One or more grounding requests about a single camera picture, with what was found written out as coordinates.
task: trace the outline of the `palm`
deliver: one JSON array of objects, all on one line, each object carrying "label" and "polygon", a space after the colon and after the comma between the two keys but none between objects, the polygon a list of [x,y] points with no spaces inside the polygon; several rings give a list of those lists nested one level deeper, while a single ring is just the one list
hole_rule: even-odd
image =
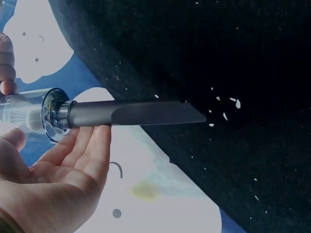
[{"label": "palm", "polygon": [[110,131],[107,127],[74,129],[31,167],[40,183],[86,184],[101,191],[109,168]]},{"label": "palm", "polygon": [[[23,185],[6,183],[3,186],[23,193],[21,202],[26,203],[18,212],[10,206],[6,211],[24,228],[29,227],[29,221],[51,232],[60,232],[60,229],[72,232],[79,228],[95,211],[103,190],[109,168],[110,141],[111,131],[107,126],[72,130],[30,168],[31,177],[22,178]],[[25,218],[18,219],[19,216],[29,217],[25,222]]]}]

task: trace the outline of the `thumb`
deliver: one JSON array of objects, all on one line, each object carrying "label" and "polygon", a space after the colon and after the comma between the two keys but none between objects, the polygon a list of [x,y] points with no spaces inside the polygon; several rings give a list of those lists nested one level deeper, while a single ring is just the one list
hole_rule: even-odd
[{"label": "thumb", "polygon": [[11,143],[18,151],[21,151],[26,144],[26,135],[19,128],[12,129],[4,134],[2,138]]}]

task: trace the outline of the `black fabric surface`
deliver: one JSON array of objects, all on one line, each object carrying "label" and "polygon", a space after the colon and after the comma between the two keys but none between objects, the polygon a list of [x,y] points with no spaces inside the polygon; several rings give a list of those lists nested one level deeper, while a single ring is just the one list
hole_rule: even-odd
[{"label": "black fabric surface", "polygon": [[144,130],[239,225],[311,232],[311,2],[197,2],[50,0],[116,99],[183,98],[207,116]]}]

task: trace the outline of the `debris particle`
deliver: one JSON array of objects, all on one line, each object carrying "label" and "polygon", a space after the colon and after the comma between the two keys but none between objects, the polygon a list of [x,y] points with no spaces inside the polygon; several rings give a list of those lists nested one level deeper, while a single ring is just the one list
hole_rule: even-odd
[{"label": "debris particle", "polygon": [[235,104],[235,106],[240,109],[241,108],[241,102],[237,99],[237,102]]},{"label": "debris particle", "polygon": [[223,113],[224,118],[226,119],[226,121],[228,121],[227,116],[225,115],[225,113]]}]

